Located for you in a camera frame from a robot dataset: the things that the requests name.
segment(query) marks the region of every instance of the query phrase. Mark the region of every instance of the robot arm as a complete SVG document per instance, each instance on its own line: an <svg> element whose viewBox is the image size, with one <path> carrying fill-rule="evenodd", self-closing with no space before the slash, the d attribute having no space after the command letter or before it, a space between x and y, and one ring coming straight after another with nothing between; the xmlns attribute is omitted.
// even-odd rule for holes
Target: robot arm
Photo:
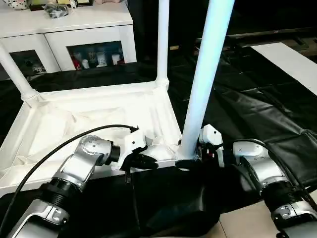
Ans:
<svg viewBox="0 0 317 238"><path fill-rule="evenodd" d="M222 143L221 133L206 125L200 133L200 143L212 146ZM315 238L317 212L303 199L281 167L270 157L268 150L251 141L234 142L231 156L224 156L223 147L216 153L220 167L242 166L250 176L256 191L265 201L271 218L280 231L278 238Z"/></svg>
<svg viewBox="0 0 317 238"><path fill-rule="evenodd" d="M146 149L141 130L127 135L123 141L121 146L116 146L95 135L82 137L74 154L64 161L52 180L41 185L42 196L31 203L8 237L56 238L71 211L76 209L74 201L85 189L96 166L106 164L121 169L135 151ZM151 160L149 166L156 168L157 164Z"/></svg>

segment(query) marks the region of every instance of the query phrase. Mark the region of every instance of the white cabinet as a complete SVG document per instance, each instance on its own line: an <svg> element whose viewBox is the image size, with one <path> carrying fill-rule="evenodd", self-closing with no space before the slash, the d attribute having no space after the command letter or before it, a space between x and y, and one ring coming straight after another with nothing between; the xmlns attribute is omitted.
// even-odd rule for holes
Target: white cabinet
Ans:
<svg viewBox="0 0 317 238"><path fill-rule="evenodd" d="M60 71L44 34L0 38L12 58L26 76L29 73Z"/></svg>
<svg viewBox="0 0 317 238"><path fill-rule="evenodd" d="M44 11L15 11L1 2L0 41L17 63L34 61L52 73L136 61L133 20L124 2L69 9L59 19Z"/></svg>
<svg viewBox="0 0 317 238"><path fill-rule="evenodd" d="M46 33L62 71L136 62L132 25Z"/></svg>

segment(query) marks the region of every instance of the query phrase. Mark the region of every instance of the stuffed toy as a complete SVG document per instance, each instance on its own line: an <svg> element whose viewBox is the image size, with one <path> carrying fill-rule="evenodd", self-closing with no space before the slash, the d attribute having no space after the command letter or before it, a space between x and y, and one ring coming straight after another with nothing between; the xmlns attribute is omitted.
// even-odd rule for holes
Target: stuffed toy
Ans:
<svg viewBox="0 0 317 238"><path fill-rule="evenodd" d="M28 8L26 0L3 0L9 7L15 10L25 10Z"/></svg>
<svg viewBox="0 0 317 238"><path fill-rule="evenodd" d="M95 0L95 2L97 4L103 4L104 2L115 2L115 3L118 3L118 2L121 2L121 0Z"/></svg>
<svg viewBox="0 0 317 238"><path fill-rule="evenodd" d="M72 9L77 7L77 2L75 0L70 0L69 3Z"/></svg>

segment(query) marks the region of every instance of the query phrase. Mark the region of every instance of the shelf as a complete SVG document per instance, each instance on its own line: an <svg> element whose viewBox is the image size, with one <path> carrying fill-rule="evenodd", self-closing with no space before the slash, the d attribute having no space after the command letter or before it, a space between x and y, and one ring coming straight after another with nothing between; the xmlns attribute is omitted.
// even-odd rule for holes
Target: shelf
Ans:
<svg viewBox="0 0 317 238"><path fill-rule="evenodd" d="M123 64L120 41L68 46L76 70Z"/></svg>
<svg viewBox="0 0 317 238"><path fill-rule="evenodd" d="M124 2L107 2L68 10L68 16L51 19L44 11L18 11L0 1L0 22L5 22L0 38L133 24Z"/></svg>

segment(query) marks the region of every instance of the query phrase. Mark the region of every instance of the black cable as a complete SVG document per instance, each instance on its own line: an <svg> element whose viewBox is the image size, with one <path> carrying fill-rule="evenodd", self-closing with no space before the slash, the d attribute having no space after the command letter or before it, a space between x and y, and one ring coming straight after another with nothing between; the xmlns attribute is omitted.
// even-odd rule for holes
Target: black cable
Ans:
<svg viewBox="0 0 317 238"><path fill-rule="evenodd" d="M236 140L231 140L228 142L223 142L219 145L215 145L213 146L214 150L219 149L220 147L225 147L228 145L232 145L234 142L253 142L255 144L261 145L263 146L265 149L268 150L269 153L274 155L274 158L277 160L274 160L281 168L283 168L285 174L287 175L287 177L289 179L291 179L291 177L293 177L296 181L296 183L298 184L298 186L301 189L301 192L303 193L303 198L312 206L312 208L317 211L317 204L315 203L315 201L312 199L312 197L310 196L310 194L308 193L308 191L306 190L306 188L304 187L304 185L302 184L302 182L299 180L299 178L297 177L297 175L294 173L294 171L283 161L281 160L276 154L274 154L262 141L259 140L255 140L255 139L236 139Z"/></svg>
<svg viewBox="0 0 317 238"><path fill-rule="evenodd" d="M131 130L131 132L134 132L134 131L137 131L138 128L135 128L135 127L132 127L132 126L128 126L128 125L120 125L120 124L115 124L115 125L104 125L104 126L100 126L100 127L97 127L97 128L94 128L94 129L91 129L91 130L88 130L86 132L83 132L77 136L74 136L73 138L69 139L68 141L60 144L59 146L57 146L55 149L53 149L51 152L49 152L43 159L41 159L27 174L26 176L24 177L24 179L21 181L21 183L19 184L18 188L16 189L14 195L13 195L13 198L8 206L8 209L7 211L5 212L5 215L3 217L3 220L2 220L2 223L1 223L1 227L0 227L0 237L1 237L1 234L3 232L3 228L4 228L4 225L8 219L8 215L13 207L13 204L16 200L16 197L18 195L18 193L21 191L23 185L26 183L26 181L29 179L29 177L32 175L32 173L42 164L44 163L50 156L52 156L54 153L56 153L58 150L60 150L61 148L63 148L65 145L69 144L70 142L73 142L74 140L77 140L78 138L84 136L84 135L87 135L89 133L92 133L92 132L95 132L97 130L102 130L102 129L107 129L107 128L113 128L113 127L123 127L123 128L128 128Z"/></svg>

